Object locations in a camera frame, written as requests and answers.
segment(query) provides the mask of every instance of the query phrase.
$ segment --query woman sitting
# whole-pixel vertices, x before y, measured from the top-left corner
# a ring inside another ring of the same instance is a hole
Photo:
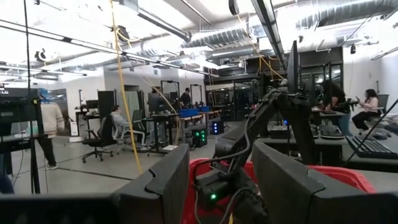
[[[365,124],[365,121],[367,119],[375,116],[380,116],[380,112],[377,109],[377,107],[379,106],[379,100],[377,98],[376,91],[374,91],[373,89],[366,90],[365,97],[365,102],[362,102],[358,99],[358,103],[364,108],[364,111],[353,116],[353,122],[356,128],[360,130],[360,134],[369,130],[369,127]]]

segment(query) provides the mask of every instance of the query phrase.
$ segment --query exposed ceiling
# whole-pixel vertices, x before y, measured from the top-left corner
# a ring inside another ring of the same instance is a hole
[[[40,2],[36,6],[33,1],[27,1],[30,27],[107,47],[114,45],[108,0]],[[0,19],[24,24],[22,3],[23,1],[0,0]],[[344,41],[346,44],[374,44],[382,38],[381,34],[374,31],[375,26],[388,30],[398,22],[396,16],[388,20],[385,17],[393,15],[398,9],[398,1],[394,0],[273,0],[272,3],[284,50],[289,50],[292,41],[299,36],[303,36],[303,41],[298,46],[301,51],[325,50],[339,46]],[[178,65],[194,63],[199,65],[198,69],[201,66],[217,68],[225,62],[225,58],[231,62],[242,61],[257,55],[257,52],[272,54],[272,46],[268,41],[260,46],[257,44],[257,38],[264,37],[266,33],[255,14],[252,1],[237,0],[237,4],[242,22],[229,12],[228,0],[138,1],[139,8],[164,21],[171,30],[189,34],[191,38],[187,42],[171,34],[170,29],[149,22],[139,11],[115,1],[116,23],[126,28],[131,40],[130,44],[120,44],[127,52],[173,61]],[[25,34],[4,28],[0,28],[0,32],[0,61],[26,64]],[[35,51],[45,49],[47,58],[53,59],[45,65],[33,62],[32,66],[35,67],[85,70],[115,63],[114,55],[111,54],[97,53],[84,47],[33,35],[29,38],[31,57]],[[187,55],[185,58],[171,59],[182,52]]]

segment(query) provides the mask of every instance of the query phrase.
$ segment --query red plastic tub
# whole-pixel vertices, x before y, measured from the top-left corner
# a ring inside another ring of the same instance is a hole
[[[193,186],[193,168],[201,161],[206,159],[194,159],[190,161],[190,170],[189,170],[189,188],[187,192],[187,198],[185,199],[185,208],[182,217],[181,224],[197,224],[194,214],[195,207],[195,199],[196,193]],[[315,169],[323,174],[326,174],[336,180],[339,180],[343,183],[356,187],[359,190],[363,190],[367,193],[374,193],[375,189],[373,186],[366,180],[365,176],[355,172],[350,169],[340,168],[340,167],[326,167],[326,166],[308,166],[311,169]],[[257,182],[254,171],[253,164],[251,162],[247,162],[244,166],[247,174],[253,178],[255,182]],[[197,169],[197,175],[204,174],[205,172],[210,171],[209,164],[202,164]],[[221,201],[220,204],[227,203],[227,200]],[[198,208],[198,216],[202,215],[222,215],[218,210],[214,210],[212,212],[205,212],[202,209]]]

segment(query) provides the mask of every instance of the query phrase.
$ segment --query computer tower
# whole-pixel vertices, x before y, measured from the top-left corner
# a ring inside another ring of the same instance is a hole
[[[206,127],[192,129],[192,143],[193,147],[202,147],[207,145]]]
[[[224,121],[213,121],[211,124],[211,133],[214,135],[224,133]]]

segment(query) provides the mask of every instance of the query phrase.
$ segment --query sneaker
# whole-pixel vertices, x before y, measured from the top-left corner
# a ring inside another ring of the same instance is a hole
[[[47,169],[47,170],[54,170],[54,169],[58,169],[58,166],[57,166],[57,165],[55,165],[55,166],[47,165],[47,166],[45,167],[45,169]]]

